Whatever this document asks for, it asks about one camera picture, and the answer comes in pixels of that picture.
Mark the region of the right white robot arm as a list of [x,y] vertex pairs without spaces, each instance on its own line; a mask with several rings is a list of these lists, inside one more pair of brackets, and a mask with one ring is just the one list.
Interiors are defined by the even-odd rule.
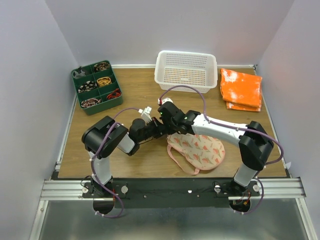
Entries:
[[236,196],[247,192],[251,180],[264,169],[274,148],[273,139],[256,121],[238,124],[207,117],[194,110],[184,113],[170,101],[161,104],[157,111],[170,134],[213,137],[239,148],[242,164],[230,183],[230,191]]

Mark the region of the pink floral laundry bag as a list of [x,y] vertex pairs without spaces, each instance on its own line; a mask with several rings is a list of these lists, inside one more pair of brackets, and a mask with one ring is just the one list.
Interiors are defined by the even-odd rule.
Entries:
[[[174,133],[166,137],[167,153],[169,157],[186,174],[195,176],[200,171],[211,171],[217,168],[225,159],[226,151],[223,143],[211,136],[199,134]],[[172,154],[177,151],[194,167],[194,170],[184,169]]]

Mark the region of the orange white cloth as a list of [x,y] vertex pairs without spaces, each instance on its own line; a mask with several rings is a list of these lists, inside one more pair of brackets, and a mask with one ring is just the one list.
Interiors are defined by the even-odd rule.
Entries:
[[230,69],[220,70],[220,92],[227,109],[260,112],[262,107],[261,76]]

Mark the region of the white plastic basket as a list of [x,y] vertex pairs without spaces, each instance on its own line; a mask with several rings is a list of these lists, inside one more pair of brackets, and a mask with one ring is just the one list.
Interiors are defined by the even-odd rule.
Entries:
[[162,90],[187,85],[202,94],[218,84],[218,65],[208,53],[162,50],[158,53],[154,81]]

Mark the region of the green compartment tray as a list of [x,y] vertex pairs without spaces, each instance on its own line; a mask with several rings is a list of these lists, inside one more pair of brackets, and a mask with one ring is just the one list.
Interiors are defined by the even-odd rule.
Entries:
[[[79,67],[71,71],[71,78],[73,81],[79,106],[89,116],[120,106],[124,102],[122,89],[120,87],[119,81],[117,80],[117,77],[115,75],[115,72],[112,68],[111,63],[110,63],[110,68],[108,70],[93,72],[94,65],[101,62],[110,63],[108,60],[102,60],[89,65],[79,66],[79,67],[82,67],[82,69],[86,73],[85,77],[82,77],[79,79],[74,79],[72,77],[72,71]],[[88,92],[78,93],[77,90],[79,86],[81,86],[87,81],[96,82],[97,88]],[[90,98],[101,99],[101,103],[89,108],[82,108],[81,101],[84,101]]]

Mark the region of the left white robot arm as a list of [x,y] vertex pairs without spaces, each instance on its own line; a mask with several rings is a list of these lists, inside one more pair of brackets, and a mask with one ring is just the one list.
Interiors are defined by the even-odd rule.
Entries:
[[116,190],[116,185],[112,183],[113,176],[110,169],[110,155],[116,148],[132,156],[143,142],[158,139],[168,133],[170,133],[169,125],[155,117],[149,121],[142,117],[136,118],[127,128],[106,116],[87,129],[81,141],[89,153],[89,160],[94,168],[90,186],[87,187],[89,193],[104,198],[110,194],[110,191]]

